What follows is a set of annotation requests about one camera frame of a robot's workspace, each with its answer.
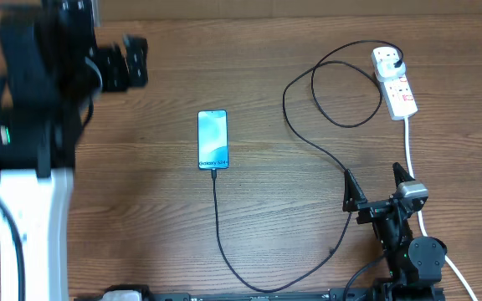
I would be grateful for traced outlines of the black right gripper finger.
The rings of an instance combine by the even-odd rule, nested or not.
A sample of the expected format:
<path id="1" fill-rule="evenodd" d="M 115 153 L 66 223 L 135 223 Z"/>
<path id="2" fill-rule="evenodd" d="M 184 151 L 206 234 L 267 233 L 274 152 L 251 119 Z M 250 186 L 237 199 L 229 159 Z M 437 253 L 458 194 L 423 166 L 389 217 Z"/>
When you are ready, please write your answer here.
<path id="1" fill-rule="evenodd" d="M 407 181 L 413 181 L 413 177 L 403 168 L 403 166 L 399 162 L 395 162 L 392 164 L 392 170 L 396 186 L 399 186 L 400 184 Z"/>
<path id="2" fill-rule="evenodd" d="M 356 212 L 362 204 L 367 203 L 367 198 L 349 169 L 346 169 L 344 172 L 344 181 L 345 190 L 342 210 L 344 212 Z"/>

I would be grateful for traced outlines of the Samsung Galaxy smartphone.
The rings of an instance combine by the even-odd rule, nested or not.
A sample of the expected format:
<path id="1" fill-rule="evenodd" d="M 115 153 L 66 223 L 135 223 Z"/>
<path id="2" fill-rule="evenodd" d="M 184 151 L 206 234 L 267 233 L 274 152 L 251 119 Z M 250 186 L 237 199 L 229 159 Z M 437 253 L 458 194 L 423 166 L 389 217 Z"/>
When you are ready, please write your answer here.
<path id="1" fill-rule="evenodd" d="M 197 114 L 197 154 L 201 170 L 227 169 L 228 114 L 226 110 L 202 110 Z"/>

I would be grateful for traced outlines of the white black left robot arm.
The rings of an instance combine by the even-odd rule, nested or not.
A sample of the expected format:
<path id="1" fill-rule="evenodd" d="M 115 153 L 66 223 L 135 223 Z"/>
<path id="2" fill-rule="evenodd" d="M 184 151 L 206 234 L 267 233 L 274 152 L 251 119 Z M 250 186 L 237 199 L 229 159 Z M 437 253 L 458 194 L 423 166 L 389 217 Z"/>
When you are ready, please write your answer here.
<path id="1" fill-rule="evenodd" d="M 1 297 L 66 300 L 76 147 L 100 94 L 147 84 L 148 43 L 127 35 L 99 46 L 95 1 L 0 10 Z"/>

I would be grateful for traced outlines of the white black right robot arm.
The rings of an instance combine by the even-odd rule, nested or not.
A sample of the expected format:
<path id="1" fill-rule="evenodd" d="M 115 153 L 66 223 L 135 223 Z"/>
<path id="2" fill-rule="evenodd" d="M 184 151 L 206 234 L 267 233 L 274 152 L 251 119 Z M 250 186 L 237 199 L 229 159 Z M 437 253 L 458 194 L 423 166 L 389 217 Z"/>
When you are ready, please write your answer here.
<path id="1" fill-rule="evenodd" d="M 342 209 L 358 214 L 356 222 L 372 225 L 382 255 L 356 272 L 343 289 L 344 300 L 444 300 L 435 285 L 442 279 L 446 245 L 436 237 L 415 237 L 408 219 L 423 209 L 428 188 L 399 163 L 392 165 L 396 191 L 386 200 L 370 202 L 350 170 L 345 170 Z M 387 262 L 390 276 L 352 293 L 352 284 L 369 268 Z"/>

